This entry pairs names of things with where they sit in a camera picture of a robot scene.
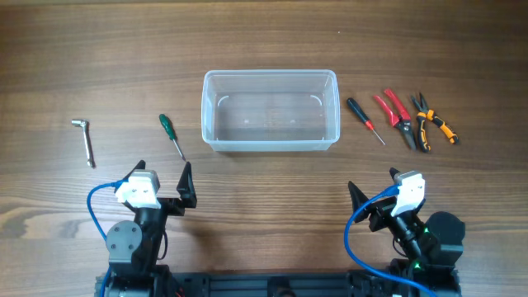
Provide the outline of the black red screwdriver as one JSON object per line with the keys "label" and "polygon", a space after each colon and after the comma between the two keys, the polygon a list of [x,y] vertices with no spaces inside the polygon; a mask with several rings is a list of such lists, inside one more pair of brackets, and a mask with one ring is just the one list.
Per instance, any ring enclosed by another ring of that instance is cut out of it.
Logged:
{"label": "black red screwdriver", "polygon": [[358,119],[362,122],[363,125],[366,126],[368,130],[374,133],[374,135],[378,138],[378,140],[382,143],[382,145],[385,145],[385,142],[383,139],[379,136],[379,134],[375,131],[375,127],[372,124],[370,118],[368,115],[362,110],[360,105],[357,103],[355,99],[352,97],[349,97],[346,100],[346,104],[349,107],[349,109],[358,117]]}

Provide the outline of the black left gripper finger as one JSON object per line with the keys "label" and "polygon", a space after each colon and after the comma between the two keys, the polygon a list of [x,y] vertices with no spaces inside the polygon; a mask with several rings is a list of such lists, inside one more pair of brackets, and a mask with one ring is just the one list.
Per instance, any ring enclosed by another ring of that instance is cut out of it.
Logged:
{"label": "black left gripper finger", "polygon": [[180,194],[180,200],[183,208],[196,208],[197,197],[192,180],[190,162],[186,162],[180,180],[177,184],[177,191]]}
{"label": "black left gripper finger", "polygon": [[135,167],[127,175],[123,177],[123,181],[127,181],[135,170],[144,170],[145,168],[146,168],[146,162],[144,160],[140,160],[135,165]]}

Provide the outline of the orange black long-nose pliers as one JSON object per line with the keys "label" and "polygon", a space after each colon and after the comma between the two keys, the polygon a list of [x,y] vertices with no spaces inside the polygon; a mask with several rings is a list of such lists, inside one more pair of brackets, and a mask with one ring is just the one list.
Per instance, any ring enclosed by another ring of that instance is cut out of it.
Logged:
{"label": "orange black long-nose pliers", "polygon": [[427,100],[421,92],[418,93],[418,96],[419,99],[417,99],[415,96],[411,96],[411,100],[418,110],[416,117],[418,123],[417,143],[421,151],[424,153],[429,153],[431,151],[431,145],[427,140],[427,121],[430,121],[436,127],[438,127],[451,144],[458,144],[460,142],[460,138],[456,132],[428,106]]}

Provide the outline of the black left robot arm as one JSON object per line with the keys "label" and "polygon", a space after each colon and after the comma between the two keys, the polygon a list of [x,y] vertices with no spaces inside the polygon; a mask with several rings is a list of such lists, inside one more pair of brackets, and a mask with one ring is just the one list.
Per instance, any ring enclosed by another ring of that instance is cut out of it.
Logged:
{"label": "black left robot arm", "polygon": [[187,162],[177,184],[177,198],[160,198],[160,183],[154,170],[140,161],[118,181],[115,196],[134,213],[106,234],[109,269],[96,285],[96,296],[183,296],[184,289],[167,265],[158,260],[167,253],[166,222],[183,216],[197,205],[191,164]]}

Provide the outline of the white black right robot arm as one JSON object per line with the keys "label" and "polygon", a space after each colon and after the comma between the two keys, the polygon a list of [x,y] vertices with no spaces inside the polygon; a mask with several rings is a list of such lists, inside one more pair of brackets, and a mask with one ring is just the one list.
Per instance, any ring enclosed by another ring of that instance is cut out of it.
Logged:
{"label": "white black right robot arm", "polygon": [[[353,213],[343,234],[344,247],[360,271],[347,273],[349,296],[460,296],[455,268],[464,251],[465,223],[439,211],[425,222],[418,213],[425,204],[426,181],[417,171],[390,168],[394,184],[368,198],[352,181],[347,186]],[[352,250],[353,224],[369,221],[371,232],[388,229],[401,256],[381,271],[363,262]]]}

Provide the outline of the red handled wire stripper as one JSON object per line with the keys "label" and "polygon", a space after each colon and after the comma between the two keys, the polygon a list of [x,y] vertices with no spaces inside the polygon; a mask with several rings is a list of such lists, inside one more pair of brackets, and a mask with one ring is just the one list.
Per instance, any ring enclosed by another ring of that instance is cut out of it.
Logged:
{"label": "red handled wire stripper", "polygon": [[391,126],[400,131],[408,147],[411,150],[416,150],[417,145],[413,134],[412,119],[407,108],[390,88],[386,88],[384,94],[390,99],[393,106],[396,107],[397,113],[395,113],[380,96],[374,95],[373,98],[387,114]]}

